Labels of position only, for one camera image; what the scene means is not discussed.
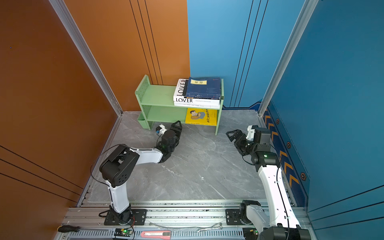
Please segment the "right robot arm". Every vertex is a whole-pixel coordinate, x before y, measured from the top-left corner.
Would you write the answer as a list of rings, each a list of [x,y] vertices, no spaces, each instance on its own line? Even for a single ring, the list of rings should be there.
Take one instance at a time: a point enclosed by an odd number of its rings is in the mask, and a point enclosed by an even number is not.
[[[257,125],[248,126],[247,133],[233,130],[226,133],[238,153],[250,156],[249,165],[254,166],[261,178],[269,213],[266,214],[257,201],[243,200],[240,218],[246,225],[253,225],[259,240],[309,240],[309,230],[303,229],[297,219],[283,183],[281,161],[273,152],[272,132]]]

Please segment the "white book with brown blocks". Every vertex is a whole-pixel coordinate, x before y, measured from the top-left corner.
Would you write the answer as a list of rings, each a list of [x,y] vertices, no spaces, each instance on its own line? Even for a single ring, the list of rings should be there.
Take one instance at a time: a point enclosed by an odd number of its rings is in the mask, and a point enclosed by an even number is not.
[[[219,110],[221,108],[220,105],[213,105],[213,106],[212,105],[198,105],[198,104],[179,103],[179,102],[174,102],[174,106],[197,108],[197,109],[215,109],[215,110]]]

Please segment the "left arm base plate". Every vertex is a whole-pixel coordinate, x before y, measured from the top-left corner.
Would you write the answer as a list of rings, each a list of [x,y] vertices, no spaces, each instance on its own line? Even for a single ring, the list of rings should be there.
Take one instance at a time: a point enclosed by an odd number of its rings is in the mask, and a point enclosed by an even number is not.
[[[104,221],[105,226],[144,226],[147,217],[147,209],[127,210],[122,214],[115,214],[108,210]]]

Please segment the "dark blue book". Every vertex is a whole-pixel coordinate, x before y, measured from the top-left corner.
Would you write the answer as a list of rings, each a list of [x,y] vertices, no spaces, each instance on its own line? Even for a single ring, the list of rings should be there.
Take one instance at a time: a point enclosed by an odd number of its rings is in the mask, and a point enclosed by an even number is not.
[[[186,97],[191,99],[219,100],[221,78],[189,78]]]

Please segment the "white LOVER magazine book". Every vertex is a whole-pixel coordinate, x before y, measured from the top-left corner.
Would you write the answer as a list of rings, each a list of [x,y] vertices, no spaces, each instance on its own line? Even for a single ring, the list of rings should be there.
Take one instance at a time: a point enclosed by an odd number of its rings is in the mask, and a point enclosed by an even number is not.
[[[191,99],[186,97],[187,84],[189,79],[179,79],[176,85],[173,101],[179,103],[190,103],[198,105],[220,105],[222,99],[222,87],[221,87],[221,97],[219,100],[208,100],[208,99]]]

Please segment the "yellow book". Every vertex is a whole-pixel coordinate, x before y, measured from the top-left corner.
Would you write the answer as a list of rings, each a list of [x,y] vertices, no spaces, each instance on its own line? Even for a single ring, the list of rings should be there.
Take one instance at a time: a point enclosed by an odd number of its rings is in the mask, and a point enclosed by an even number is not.
[[[218,123],[218,110],[188,108],[185,123],[216,126]]]

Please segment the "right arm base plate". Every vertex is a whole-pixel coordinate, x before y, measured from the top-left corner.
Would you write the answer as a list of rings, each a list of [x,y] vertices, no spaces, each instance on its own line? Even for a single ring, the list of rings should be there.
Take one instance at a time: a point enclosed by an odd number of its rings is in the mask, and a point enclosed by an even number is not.
[[[229,226],[249,225],[250,222],[246,220],[245,215],[240,209],[226,209],[226,223]]]

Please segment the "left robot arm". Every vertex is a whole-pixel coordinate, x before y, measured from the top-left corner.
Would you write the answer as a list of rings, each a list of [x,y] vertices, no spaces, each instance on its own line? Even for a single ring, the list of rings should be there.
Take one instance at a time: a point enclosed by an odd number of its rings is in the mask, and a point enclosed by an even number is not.
[[[182,133],[180,121],[171,124],[169,129],[163,125],[156,128],[160,141],[150,149],[131,148],[124,144],[116,146],[114,151],[101,163],[99,171],[107,184],[110,197],[110,211],[122,221],[131,218],[131,204],[128,199],[126,183],[135,166],[163,163],[179,145]]]

